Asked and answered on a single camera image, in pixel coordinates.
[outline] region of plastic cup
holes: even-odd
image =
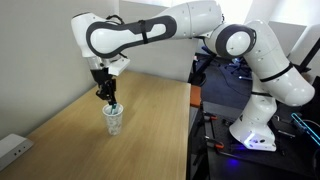
[[[117,135],[121,132],[123,106],[118,103],[113,113],[111,110],[112,106],[110,105],[105,105],[102,108],[109,134]]]

